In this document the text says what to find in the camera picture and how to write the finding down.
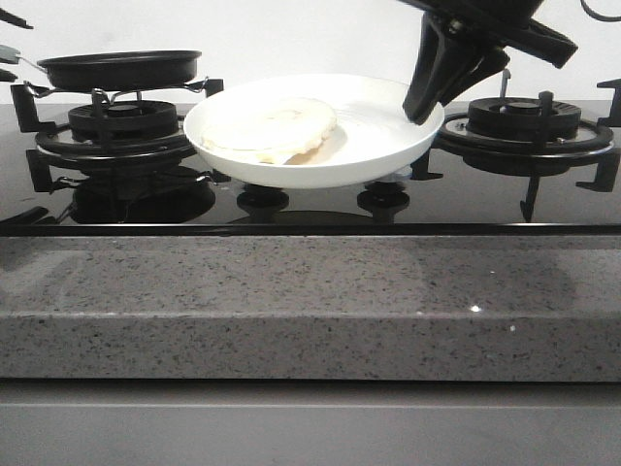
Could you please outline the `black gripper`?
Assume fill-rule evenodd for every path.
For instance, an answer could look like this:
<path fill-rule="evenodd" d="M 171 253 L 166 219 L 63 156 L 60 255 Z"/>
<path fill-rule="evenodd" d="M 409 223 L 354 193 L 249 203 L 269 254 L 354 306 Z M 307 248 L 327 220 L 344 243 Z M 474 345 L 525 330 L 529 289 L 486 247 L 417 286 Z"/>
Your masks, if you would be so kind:
<path fill-rule="evenodd" d="M 446 106 L 487 78 L 505 70 L 510 47 L 563 67 L 577 51 L 565 35 L 537 22 L 540 1 L 409 1 L 425 12 L 414 73 L 403 103 L 411 122 L 425 122 L 438 103 Z M 491 47 L 454 81 L 461 43 Z"/>

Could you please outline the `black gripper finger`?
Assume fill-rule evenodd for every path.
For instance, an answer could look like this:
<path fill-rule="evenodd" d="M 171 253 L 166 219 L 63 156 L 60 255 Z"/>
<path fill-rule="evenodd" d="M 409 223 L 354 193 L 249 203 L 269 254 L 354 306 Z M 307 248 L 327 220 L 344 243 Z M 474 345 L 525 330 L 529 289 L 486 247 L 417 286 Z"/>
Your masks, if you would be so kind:
<path fill-rule="evenodd" d="M 26 29 L 26 30 L 33 29 L 33 26 L 29 24 L 26 19 L 16 16 L 3 8 L 0 9 L 0 20 L 2 22 L 8 23 L 10 25 L 16 26 L 21 29 Z"/>

